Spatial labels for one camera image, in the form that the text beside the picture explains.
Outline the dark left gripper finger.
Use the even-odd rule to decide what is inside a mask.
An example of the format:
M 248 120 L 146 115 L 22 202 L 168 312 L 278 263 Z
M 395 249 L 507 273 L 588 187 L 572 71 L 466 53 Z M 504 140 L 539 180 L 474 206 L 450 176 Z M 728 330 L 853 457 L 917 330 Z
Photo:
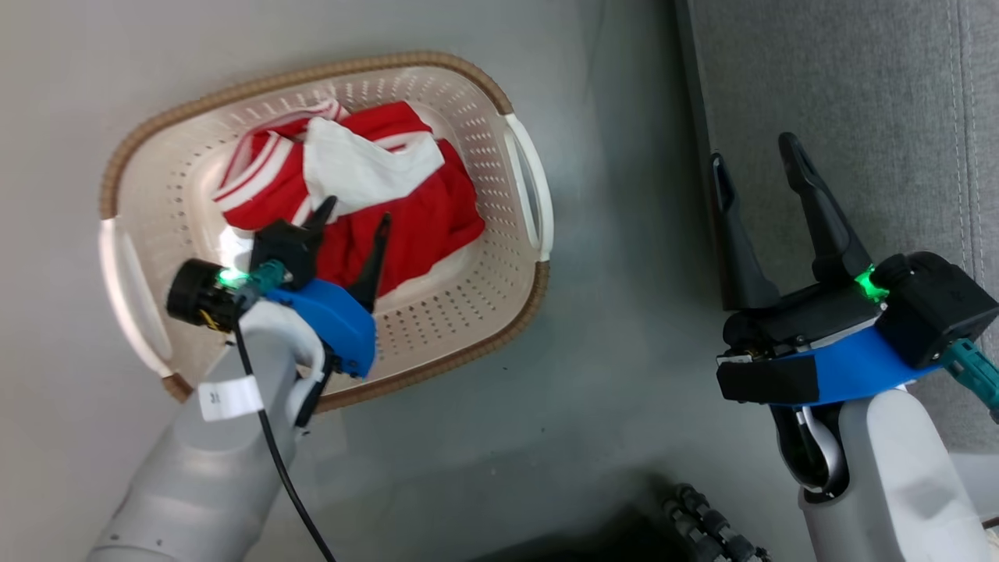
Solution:
M 368 313 L 374 313 L 375 304 L 377 304 L 379 297 L 379 285 L 382 282 L 390 227 L 392 227 L 392 217 L 389 213 L 382 214 L 381 221 L 372 235 L 371 252 L 364 260 L 363 267 L 361 267 L 354 283 L 347 287 L 349 295 Z
M 311 281 L 315 277 L 315 260 L 324 240 L 325 224 L 338 203 L 336 196 L 325 197 L 320 206 L 303 221 L 293 226 L 292 258 L 290 259 L 290 281 Z

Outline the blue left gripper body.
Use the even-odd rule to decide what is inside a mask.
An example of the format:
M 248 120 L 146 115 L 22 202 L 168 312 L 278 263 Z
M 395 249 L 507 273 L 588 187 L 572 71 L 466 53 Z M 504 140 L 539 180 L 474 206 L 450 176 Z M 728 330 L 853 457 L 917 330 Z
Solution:
M 290 275 L 293 226 L 295 225 L 279 220 L 257 231 L 251 254 L 252 270 L 257 270 L 268 261 L 276 261 Z M 317 270 L 311 281 L 284 281 L 265 293 L 265 299 L 289 308 L 302 317 L 304 323 L 335 353 L 338 358 L 335 370 L 352 378 L 364 379 L 375 362 L 375 318 L 347 292 L 347 287 L 354 281 L 340 286 L 318 277 L 321 249 L 322 246 L 318 250 L 315 260 Z

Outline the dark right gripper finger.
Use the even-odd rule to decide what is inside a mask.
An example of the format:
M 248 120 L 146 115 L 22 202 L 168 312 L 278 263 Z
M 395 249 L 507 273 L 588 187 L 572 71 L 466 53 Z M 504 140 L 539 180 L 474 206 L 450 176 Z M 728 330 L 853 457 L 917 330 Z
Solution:
M 802 202 L 814 251 L 811 272 L 819 283 L 852 283 L 872 265 L 869 253 L 792 133 L 778 137 L 778 148 L 790 189 Z
M 763 273 L 754 252 L 741 220 L 738 190 L 721 153 L 709 158 L 709 178 L 722 306 L 728 311 L 770 308 L 780 300 L 780 292 Z

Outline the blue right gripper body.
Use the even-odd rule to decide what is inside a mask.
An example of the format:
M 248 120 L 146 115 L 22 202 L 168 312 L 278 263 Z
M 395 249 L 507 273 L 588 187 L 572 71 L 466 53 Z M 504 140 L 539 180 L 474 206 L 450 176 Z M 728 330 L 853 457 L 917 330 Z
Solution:
M 874 326 L 887 291 L 870 277 L 817 283 L 729 317 L 722 331 L 729 348 L 715 372 L 723 397 L 814 407 L 873 397 L 931 373 L 907 365 Z

